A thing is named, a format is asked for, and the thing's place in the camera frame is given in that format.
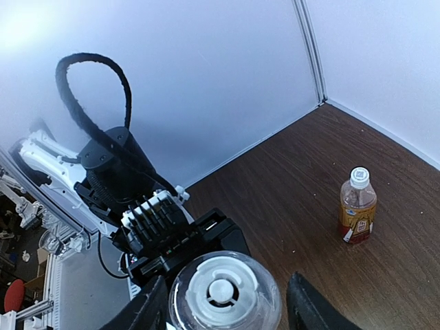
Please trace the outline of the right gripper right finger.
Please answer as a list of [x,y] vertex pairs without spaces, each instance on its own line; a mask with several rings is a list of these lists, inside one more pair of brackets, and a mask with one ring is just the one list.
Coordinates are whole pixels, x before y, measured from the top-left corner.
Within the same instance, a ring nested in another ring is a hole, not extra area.
[[334,308],[299,272],[288,282],[287,314],[290,329],[361,329]]

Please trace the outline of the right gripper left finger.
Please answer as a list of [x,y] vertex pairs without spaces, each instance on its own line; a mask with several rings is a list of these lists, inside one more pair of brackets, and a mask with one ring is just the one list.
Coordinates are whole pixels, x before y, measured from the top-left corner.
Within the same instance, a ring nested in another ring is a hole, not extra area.
[[163,276],[154,276],[112,320],[100,330],[166,329],[168,294]]

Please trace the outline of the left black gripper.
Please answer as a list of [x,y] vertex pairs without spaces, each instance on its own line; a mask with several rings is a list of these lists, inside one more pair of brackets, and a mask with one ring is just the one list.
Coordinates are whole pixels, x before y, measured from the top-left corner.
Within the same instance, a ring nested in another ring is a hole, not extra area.
[[129,278],[136,285],[145,285],[154,276],[163,276],[171,285],[178,273],[191,261],[210,252],[233,251],[250,255],[248,244],[240,227],[220,209],[213,208],[194,219],[194,229],[188,240],[167,249],[155,258],[138,258],[127,267]]

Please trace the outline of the clear plastic bottle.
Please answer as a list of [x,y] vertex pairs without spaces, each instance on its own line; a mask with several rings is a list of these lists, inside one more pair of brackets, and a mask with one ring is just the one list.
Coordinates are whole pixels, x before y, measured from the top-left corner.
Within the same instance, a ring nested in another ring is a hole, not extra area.
[[252,257],[210,252],[178,273],[168,312],[175,329],[277,329],[281,293],[270,272]]

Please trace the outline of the white flip bottle cap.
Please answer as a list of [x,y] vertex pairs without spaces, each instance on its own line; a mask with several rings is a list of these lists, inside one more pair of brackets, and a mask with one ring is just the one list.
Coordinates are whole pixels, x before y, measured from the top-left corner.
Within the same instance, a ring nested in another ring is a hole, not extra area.
[[243,261],[216,256],[197,266],[186,291],[186,302],[202,324],[232,327],[255,308],[259,283]]

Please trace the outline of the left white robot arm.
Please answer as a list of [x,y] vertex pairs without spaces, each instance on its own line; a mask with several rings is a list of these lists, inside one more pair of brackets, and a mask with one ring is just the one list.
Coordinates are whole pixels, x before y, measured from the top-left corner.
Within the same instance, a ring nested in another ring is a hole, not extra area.
[[189,194],[157,174],[126,127],[107,134],[134,155],[140,172],[96,141],[76,153],[45,129],[17,141],[10,155],[37,186],[54,190],[98,220],[99,232],[126,256],[123,276],[138,286],[157,275],[171,284],[185,265],[209,252],[249,253],[240,227],[222,211],[214,208],[194,218],[185,209]]

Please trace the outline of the amber tea bottle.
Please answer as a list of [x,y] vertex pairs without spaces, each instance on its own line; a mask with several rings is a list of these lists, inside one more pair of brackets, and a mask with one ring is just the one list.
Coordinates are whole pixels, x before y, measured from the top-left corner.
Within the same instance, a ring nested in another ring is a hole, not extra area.
[[357,244],[372,233],[377,194],[371,182],[365,189],[355,189],[349,180],[340,189],[338,229],[345,243]]

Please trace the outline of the white tea bottle cap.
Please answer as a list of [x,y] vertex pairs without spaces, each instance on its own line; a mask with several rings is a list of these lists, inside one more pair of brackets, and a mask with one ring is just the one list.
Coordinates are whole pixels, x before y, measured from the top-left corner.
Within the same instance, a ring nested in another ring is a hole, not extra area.
[[365,189],[370,184],[370,173],[365,167],[356,167],[351,171],[349,182],[355,189]]

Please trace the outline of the red round stool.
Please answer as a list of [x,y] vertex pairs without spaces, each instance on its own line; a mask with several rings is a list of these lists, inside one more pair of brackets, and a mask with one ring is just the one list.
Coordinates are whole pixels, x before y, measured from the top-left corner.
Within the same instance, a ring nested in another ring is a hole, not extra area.
[[16,279],[9,285],[4,298],[5,312],[20,311],[25,299],[25,283]]

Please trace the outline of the left aluminium frame post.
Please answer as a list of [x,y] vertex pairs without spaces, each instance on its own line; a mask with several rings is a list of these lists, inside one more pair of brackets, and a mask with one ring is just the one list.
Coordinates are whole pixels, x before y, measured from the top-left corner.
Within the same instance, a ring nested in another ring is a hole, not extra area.
[[300,30],[305,42],[309,63],[311,65],[318,104],[321,105],[328,100],[327,87],[309,10],[306,1],[304,0],[293,0],[292,4],[298,17]]

